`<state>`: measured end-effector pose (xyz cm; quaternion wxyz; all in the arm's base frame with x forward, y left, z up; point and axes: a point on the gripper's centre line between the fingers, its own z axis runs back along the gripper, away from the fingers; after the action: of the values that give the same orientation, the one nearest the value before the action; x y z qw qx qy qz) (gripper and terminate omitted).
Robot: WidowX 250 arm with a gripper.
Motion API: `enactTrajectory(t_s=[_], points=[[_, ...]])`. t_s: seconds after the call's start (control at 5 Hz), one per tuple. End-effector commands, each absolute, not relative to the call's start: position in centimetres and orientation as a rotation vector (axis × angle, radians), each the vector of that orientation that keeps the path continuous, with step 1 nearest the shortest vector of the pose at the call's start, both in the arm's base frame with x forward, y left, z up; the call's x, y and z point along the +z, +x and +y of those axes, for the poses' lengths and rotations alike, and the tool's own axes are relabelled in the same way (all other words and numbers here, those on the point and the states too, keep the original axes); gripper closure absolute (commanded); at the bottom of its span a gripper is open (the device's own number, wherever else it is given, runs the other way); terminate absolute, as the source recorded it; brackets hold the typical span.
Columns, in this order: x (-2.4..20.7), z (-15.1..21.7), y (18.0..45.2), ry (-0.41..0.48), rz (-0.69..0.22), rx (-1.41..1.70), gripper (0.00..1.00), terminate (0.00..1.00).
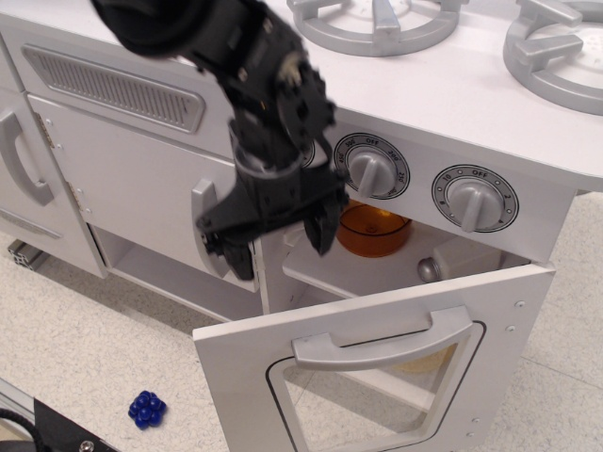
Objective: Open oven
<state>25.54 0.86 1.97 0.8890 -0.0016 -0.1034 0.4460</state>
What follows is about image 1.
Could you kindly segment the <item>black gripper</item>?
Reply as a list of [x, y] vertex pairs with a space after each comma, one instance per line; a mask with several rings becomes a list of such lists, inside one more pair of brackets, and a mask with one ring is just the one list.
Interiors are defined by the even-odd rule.
[[348, 204], [348, 173], [330, 163], [279, 174], [236, 172], [230, 193], [198, 220], [208, 252], [224, 256], [238, 279], [254, 279], [248, 243], [264, 234], [302, 222], [313, 249], [325, 255], [332, 247], [339, 216]]

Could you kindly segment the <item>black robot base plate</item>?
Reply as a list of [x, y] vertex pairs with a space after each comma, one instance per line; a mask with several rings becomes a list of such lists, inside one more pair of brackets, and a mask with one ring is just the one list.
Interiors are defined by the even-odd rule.
[[52, 451], [116, 452], [104, 439], [86, 430], [75, 421], [34, 399], [35, 427]]

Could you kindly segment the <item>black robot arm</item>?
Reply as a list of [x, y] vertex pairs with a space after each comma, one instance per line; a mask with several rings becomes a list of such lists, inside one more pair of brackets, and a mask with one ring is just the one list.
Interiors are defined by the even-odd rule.
[[327, 253], [349, 200], [348, 175], [331, 160], [302, 163], [313, 145], [332, 154], [325, 131], [335, 106], [298, 33], [260, 1], [97, 1], [94, 8], [128, 51], [183, 57], [212, 73], [233, 108], [236, 183], [198, 219], [207, 252], [248, 281], [251, 243], [302, 222], [314, 249]]

